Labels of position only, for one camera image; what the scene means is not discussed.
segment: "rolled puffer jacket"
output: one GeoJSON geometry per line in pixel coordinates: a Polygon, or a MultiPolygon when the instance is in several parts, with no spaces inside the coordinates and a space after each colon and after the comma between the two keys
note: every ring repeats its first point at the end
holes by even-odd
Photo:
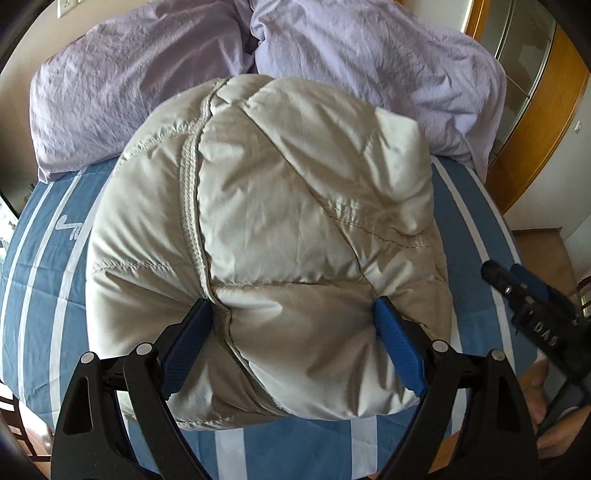
{"type": "Polygon", "coordinates": [[[153,342],[198,298],[214,304],[168,401],[185,429],[414,404],[376,337],[379,296],[432,339],[450,337],[420,127],[300,79],[212,80],[160,105],[104,188],[86,278],[101,358],[153,342]]]}

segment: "logo on sheet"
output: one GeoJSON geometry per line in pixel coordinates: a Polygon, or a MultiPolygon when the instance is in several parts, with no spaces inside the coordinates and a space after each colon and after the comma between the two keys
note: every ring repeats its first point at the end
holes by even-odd
{"type": "Polygon", "coordinates": [[[80,235],[80,230],[84,223],[66,223],[68,221],[67,215],[62,215],[60,219],[56,222],[56,230],[68,230],[71,229],[72,232],[70,234],[70,240],[78,240],[78,235],[80,235]]]}

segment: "wall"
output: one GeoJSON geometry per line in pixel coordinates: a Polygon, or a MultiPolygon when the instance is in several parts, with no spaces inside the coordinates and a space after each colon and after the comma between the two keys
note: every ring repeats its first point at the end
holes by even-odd
{"type": "Polygon", "coordinates": [[[404,6],[432,25],[464,31],[473,0],[405,0],[404,6]]]}
{"type": "Polygon", "coordinates": [[[54,2],[36,19],[0,72],[0,188],[17,212],[24,207],[29,184],[37,182],[29,131],[29,85],[34,72],[95,24],[144,3],[146,0],[86,1],[58,20],[54,2]]]}
{"type": "Polygon", "coordinates": [[[573,262],[577,281],[591,275],[591,216],[564,242],[573,262]]]}
{"type": "Polygon", "coordinates": [[[512,230],[561,228],[578,280],[591,268],[590,83],[558,148],[505,214],[512,230]],[[576,133],[579,121],[581,129],[576,133]]]}

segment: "lavender pillow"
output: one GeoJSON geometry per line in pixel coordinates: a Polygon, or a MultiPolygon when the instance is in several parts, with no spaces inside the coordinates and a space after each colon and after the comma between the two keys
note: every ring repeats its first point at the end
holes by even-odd
{"type": "Polygon", "coordinates": [[[248,0],[154,0],[107,20],[33,77],[39,180],[112,158],[161,102],[254,64],[248,0]]]}
{"type": "Polygon", "coordinates": [[[259,73],[315,80],[413,118],[431,153],[485,180],[506,77],[474,39],[393,0],[252,2],[259,73]]]}

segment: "blue clamp pad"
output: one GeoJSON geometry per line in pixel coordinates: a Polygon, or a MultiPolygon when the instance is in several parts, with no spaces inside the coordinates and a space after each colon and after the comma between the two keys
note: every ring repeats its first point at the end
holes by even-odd
{"type": "Polygon", "coordinates": [[[539,300],[546,301],[550,297],[548,286],[525,267],[515,264],[509,269],[509,273],[525,283],[539,300]]]}
{"type": "Polygon", "coordinates": [[[161,363],[163,382],[160,393],[165,400],[183,387],[213,326],[213,309],[208,301],[201,302],[197,309],[191,309],[189,316],[183,320],[186,325],[161,363]]]}
{"type": "MultiPolygon", "coordinates": [[[[400,317],[387,297],[380,297],[375,301],[376,332],[382,339],[404,386],[412,390],[417,397],[422,397],[428,388],[424,374],[424,361],[405,333],[401,322],[407,321],[400,317]]],[[[418,324],[413,324],[412,327],[414,326],[421,329],[418,324]]]]}

